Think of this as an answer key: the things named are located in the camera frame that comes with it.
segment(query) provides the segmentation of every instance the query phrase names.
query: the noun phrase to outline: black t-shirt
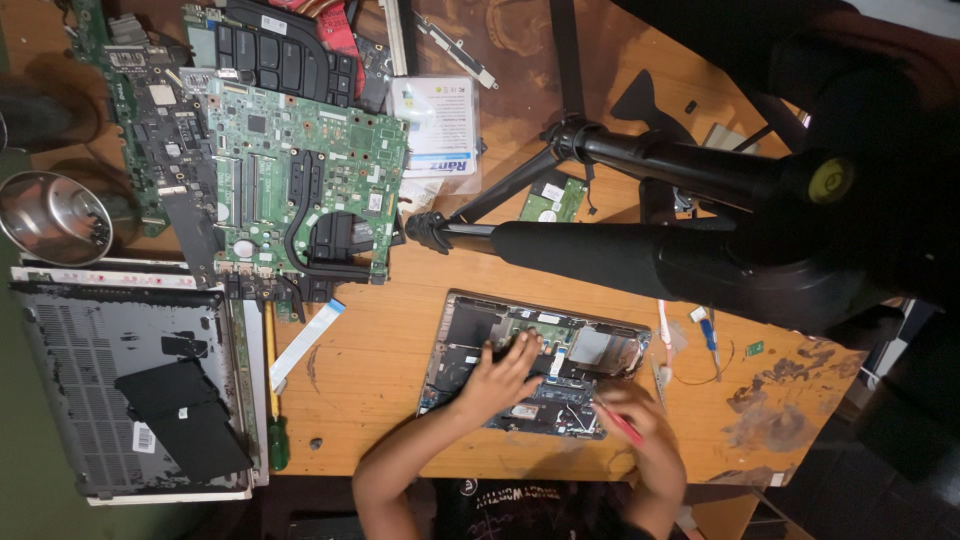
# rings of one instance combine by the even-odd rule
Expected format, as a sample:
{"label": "black t-shirt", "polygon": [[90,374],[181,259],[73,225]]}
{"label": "black t-shirt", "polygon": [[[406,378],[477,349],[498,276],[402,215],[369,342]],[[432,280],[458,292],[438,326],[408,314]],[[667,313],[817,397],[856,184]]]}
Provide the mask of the black t-shirt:
{"label": "black t-shirt", "polygon": [[653,540],[618,516],[612,484],[437,479],[435,540]]}

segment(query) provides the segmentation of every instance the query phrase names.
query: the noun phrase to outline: red package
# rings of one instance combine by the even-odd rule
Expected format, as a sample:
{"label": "red package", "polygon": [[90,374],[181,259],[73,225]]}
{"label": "red package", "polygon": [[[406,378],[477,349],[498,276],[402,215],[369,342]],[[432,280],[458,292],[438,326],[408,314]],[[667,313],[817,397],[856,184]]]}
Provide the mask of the red package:
{"label": "red package", "polygon": [[[270,0],[270,4],[292,11],[306,1]],[[363,72],[363,64],[360,63],[360,51],[357,50],[357,43],[353,39],[353,31],[347,22],[347,14],[344,12],[343,3],[330,6],[320,14],[320,19],[317,21],[317,37],[326,50],[357,59],[356,90],[353,92],[353,97],[360,97],[360,92],[363,91],[367,77]]]}

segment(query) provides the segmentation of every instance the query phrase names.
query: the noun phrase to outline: green circuit board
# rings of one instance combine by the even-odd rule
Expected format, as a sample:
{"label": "green circuit board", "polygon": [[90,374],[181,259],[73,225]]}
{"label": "green circuit board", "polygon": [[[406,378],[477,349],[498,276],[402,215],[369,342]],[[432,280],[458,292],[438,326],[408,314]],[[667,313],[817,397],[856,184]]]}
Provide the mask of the green circuit board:
{"label": "green circuit board", "polygon": [[154,237],[170,225],[166,210],[157,193],[157,186],[151,174],[146,157],[137,151],[134,137],[133,120],[137,117],[136,98],[133,86],[127,77],[113,70],[110,63],[110,40],[107,21],[104,18],[100,0],[73,0],[73,10],[77,15],[76,35],[73,36],[73,52],[77,60],[88,63],[103,73],[109,90],[111,113],[115,123],[120,126],[120,145],[124,163],[130,174],[130,183],[143,220],[143,234]]}
{"label": "green circuit board", "polygon": [[[313,225],[327,213],[346,211],[370,224],[371,282],[384,283],[407,122],[219,79],[210,81],[207,94],[216,146],[217,226],[227,244],[216,256],[218,270],[264,278],[295,271],[284,246],[288,232],[300,263],[306,263],[301,250]],[[322,156],[322,198],[290,231],[300,209],[290,197],[292,164],[305,151]],[[234,249],[238,242],[243,249]]]}
{"label": "green circuit board", "polygon": [[530,186],[518,221],[573,223],[586,194],[583,181],[563,173],[548,175]]}

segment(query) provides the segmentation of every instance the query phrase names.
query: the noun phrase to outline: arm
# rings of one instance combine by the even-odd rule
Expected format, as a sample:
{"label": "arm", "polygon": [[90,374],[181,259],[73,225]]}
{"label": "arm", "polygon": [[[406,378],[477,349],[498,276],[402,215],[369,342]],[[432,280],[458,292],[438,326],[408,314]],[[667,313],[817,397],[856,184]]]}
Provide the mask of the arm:
{"label": "arm", "polygon": [[672,442],[673,433],[659,404],[639,386],[619,385],[601,391],[600,396],[604,406],[595,410],[604,428],[630,442],[623,430],[611,421],[608,411],[612,411],[633,424],[644,437],[642,445],[631,443],[642,480],[634,489],[623,519],[657,540],[665,540],[673,528],[686,489],[686,469]]}
{"label": "arm", "polygon": [[434,456],[537,389],[542,378],[527,376],[542,342],[535,331],[523,332],[495,364],[491,343],[484,343],[456,400],[400,428],[363,458],[353,474],[353,499],[369,540],[416,540],[403,491]]}

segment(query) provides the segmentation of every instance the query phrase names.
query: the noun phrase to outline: blue screwdriver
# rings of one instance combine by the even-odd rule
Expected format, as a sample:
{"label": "blue screwdriver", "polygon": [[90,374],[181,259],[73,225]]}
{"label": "blue screwdriver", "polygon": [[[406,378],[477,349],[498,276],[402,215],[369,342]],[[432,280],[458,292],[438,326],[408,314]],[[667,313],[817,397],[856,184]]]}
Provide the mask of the blue screwdriver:
{"label": "blue screwdriver", "polygon": [[707,339],[707,348],[713,353],[713,363],[717,366],[717,382],[720,382],[720,353],[717,352],[717,332],[708,319],[700,319],[700,331],[704,333],[704,337]]}

